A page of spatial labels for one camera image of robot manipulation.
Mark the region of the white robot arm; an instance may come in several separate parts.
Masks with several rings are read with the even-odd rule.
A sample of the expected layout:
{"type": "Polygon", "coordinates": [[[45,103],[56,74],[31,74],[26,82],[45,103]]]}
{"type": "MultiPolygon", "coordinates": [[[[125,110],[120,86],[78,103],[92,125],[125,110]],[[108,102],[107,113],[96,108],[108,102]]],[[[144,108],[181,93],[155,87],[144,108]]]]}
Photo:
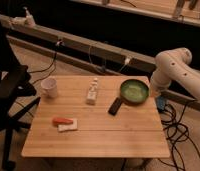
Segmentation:
{"type": "Polygon", "coordinates": [[[179,83],[200,102],[200,73],[189,67],[192,53],[187,48],[176,48],[158,53],[156,69],[150,84],[156,92],[167,90],[172,81],[179,83]]]}

